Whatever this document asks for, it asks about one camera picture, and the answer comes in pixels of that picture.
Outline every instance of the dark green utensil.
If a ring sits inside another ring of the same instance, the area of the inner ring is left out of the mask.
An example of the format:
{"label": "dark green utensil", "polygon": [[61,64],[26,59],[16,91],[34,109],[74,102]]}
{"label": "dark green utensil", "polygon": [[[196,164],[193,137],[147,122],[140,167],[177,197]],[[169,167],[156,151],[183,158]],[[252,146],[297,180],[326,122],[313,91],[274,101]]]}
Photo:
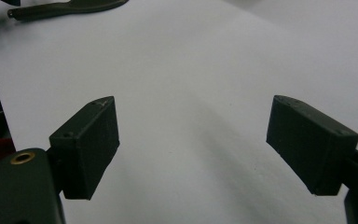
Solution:
{"label": "dark green utensil", "polygon": [[71,0],[65,3],[51,3],[35,7],[22,7],[7,12],[18,21],[35,21],[68,14],[105,11],[126,4],[129,0]]}

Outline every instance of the white tabletop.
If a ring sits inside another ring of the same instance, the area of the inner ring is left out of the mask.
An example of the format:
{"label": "white tabletop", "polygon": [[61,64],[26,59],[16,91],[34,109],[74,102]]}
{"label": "white tabletop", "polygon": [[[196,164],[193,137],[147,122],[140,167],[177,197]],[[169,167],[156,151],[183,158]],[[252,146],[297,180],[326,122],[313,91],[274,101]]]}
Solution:
{"label": "white tabletop", "polygon": [[[22,1],[24,6],[44,1]],[[0,97],[17,150],[114,95],[121,146],[67,223],[345,223],[265,142],[274,94],[358,132],[358,1],[130,0],[18,22],[0,2]]]}

